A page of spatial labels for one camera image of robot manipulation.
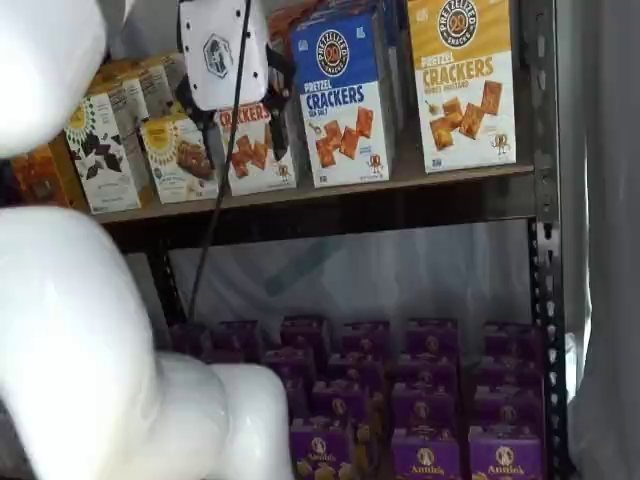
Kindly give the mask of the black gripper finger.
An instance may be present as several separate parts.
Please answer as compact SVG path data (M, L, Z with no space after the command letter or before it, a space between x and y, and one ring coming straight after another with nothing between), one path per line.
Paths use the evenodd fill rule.
M280 161L289 147L284 110L291 98L295 64L283 53L266 46L269 84L262 104L270 114L269 134L274 158Z
M212 154L209 135L215 124L214 116L217 110L203 110L196 104L187 74L184 74L178 83L175 89L175 96L184 113L195 123L198 130L202 133L207 159L211 168L214 169L215 161Z

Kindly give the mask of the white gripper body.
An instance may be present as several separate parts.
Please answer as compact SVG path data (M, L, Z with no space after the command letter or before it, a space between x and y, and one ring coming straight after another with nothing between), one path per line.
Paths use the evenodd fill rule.
M199 109L229 109L265 96L268 32L260 1L182 1L179 25L189 86Z

